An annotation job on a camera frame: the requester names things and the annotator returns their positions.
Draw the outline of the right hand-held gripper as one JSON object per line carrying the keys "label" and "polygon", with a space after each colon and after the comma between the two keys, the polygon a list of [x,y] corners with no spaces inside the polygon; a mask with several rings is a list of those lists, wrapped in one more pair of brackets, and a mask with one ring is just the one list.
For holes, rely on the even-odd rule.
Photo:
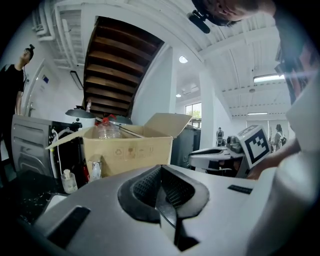
{"label": "right hand-held gripper", "polygon": [[270,153],[264,128],[253,124],[229,136],[224,146],[191,152],[188,161],[211,175],[244,179]]}

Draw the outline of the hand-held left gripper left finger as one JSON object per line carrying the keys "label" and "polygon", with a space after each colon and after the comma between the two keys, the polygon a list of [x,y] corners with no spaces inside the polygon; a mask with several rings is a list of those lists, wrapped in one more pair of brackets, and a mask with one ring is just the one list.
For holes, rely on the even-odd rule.
{"label": "hand-held left gripper left finger", "polygon": [[159,224],[156,200],[161,188],[161,165],[156,165],[125,181],[117,192],[122,209],[133,219]]}

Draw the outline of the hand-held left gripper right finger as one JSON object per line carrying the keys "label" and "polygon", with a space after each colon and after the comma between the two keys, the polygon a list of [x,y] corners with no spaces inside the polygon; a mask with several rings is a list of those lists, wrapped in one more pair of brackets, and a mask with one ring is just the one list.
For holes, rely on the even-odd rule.
{"label": "hand-held left gripper right finger", "polygon": [[161,185],[178,218],[194,218],[210,199],[208,188],[201,182],[167,165],[160,169]]}

